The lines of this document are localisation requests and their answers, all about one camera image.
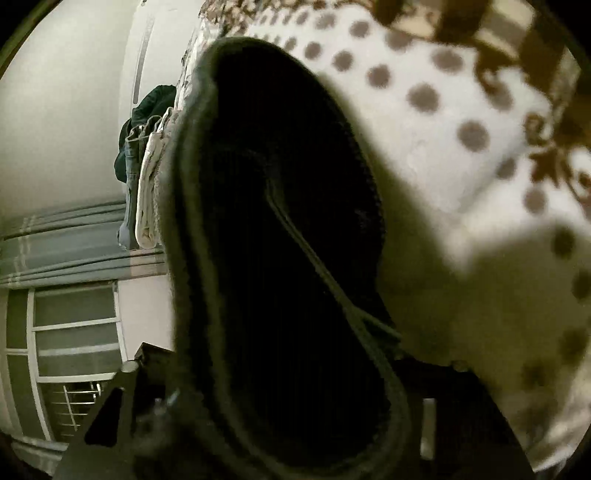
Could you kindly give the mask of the blue denim jeans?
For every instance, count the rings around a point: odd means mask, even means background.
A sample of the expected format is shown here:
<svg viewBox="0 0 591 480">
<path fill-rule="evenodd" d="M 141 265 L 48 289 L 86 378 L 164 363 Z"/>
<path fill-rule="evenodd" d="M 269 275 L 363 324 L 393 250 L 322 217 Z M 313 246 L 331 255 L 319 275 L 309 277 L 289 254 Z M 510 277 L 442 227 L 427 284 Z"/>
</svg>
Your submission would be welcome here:
<svg viewBox="0 0 591 480">
<path fill-rule="evenodd" d="M 125 213 L 118 229 L 119 245 L 128 251 L 138 250 L 139 244 L 135 235 L 135 221 L 137 214 L 137 200 L 139 192 L 139 177 L 143 155 L 145 153 L 150 134 L 153 132 L 159 116 L 151 117 L 145 125 L 134 127 L 125 141 Z"/>
</svg>

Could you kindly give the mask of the dark green clothes pile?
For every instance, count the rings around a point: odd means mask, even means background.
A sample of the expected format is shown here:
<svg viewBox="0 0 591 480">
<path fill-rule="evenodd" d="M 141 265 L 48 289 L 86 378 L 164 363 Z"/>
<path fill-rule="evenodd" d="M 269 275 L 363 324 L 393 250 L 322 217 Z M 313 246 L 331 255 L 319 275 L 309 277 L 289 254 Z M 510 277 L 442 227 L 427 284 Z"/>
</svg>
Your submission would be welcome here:
<svg viewBox="0 0 591 480">
<path fill-rule="evenodd" d="M 176 87 L 158 85 L 132 109 L 131 116 L 121 127 L 118 139 L 119 151 L 114 160 L 114 173 L 118 181 L 126 182 L 125 141 L 134 127 L 145 125 L 153 116 L 162 117 L 165 111 L 174 105 Z"/>
</svg>

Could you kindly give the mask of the dark teal knit pants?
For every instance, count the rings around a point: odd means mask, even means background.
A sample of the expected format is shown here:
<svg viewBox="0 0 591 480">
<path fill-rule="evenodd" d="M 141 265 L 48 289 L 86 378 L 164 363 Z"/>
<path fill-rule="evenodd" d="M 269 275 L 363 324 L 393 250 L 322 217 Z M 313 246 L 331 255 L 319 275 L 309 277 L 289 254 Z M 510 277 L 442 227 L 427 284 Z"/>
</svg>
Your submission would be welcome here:
<svg viewBox="0 0 591 480">
<path fill-rule="evenodd" d="M 384 220 L 332 95 L 256 39 L 197 62 L 162 181 L 184 479 L 392 479 L 408 402 L 375 340 Z"/>
</svg>

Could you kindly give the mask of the white framed window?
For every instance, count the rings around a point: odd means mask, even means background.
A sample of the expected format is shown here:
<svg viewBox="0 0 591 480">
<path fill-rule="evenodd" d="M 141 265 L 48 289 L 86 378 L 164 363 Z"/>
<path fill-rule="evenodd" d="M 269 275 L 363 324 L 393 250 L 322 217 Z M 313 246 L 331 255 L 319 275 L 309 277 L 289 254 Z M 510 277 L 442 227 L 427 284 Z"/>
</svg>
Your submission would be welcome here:
<svg viewBox="0 0 591 480">
<path fill-rule="evenodd" d="M 1 333 L 17 432 L 70 442 L 127 359 L 116 284 L 9 290 Z"/>
</svg>

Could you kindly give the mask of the cream folded cloth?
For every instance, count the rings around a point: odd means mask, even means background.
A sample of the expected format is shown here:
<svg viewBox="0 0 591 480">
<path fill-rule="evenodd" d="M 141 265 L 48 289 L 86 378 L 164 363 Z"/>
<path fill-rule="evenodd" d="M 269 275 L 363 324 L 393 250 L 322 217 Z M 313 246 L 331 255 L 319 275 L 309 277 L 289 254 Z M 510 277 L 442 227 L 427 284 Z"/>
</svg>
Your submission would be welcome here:
<svg viewBox="0 0 591 480">
<path fill-rule="evenodd" d="M 143 153 L 136 202 L 135 239 L 140 249 L 154 249 L 160 243 L 158 227 L 158 177 L 159 168 L 178 111 L 168 107 L 162 116 L 152 116 L 146 124 L 148 132 Z"/>
</svg>

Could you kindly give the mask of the floral and checkered bed blanket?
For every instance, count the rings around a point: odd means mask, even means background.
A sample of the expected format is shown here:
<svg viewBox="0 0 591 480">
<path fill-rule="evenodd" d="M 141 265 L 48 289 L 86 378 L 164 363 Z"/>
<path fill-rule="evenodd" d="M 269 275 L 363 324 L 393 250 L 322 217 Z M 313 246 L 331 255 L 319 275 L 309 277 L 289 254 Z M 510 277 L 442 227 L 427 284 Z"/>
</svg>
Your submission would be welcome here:
<svg viewBox="0 0 591 480">
<path fill-rule="evenodd" d="M 206 1 L 338 96 L 374 156 L 380 289 L 403 350 L 483 379 L 531 467 L 590 428 L 590 95 L 527 1 Z"/>
</svg>

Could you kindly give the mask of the grey window curtain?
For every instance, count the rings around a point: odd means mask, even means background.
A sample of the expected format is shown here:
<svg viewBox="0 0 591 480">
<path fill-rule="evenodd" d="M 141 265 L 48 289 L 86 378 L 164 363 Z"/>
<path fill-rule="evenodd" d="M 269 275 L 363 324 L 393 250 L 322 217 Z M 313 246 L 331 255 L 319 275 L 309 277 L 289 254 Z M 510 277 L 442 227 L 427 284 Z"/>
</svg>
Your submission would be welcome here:
<svg viewBox="0 0 591 480">
<path fill-rule="evenodd" d="M 49 209 L 1 226 L 1 287 L 15 290 L 163 275 L 159 248 L 126 250 L 117 240 L 125 203 Z"/>
</svg>

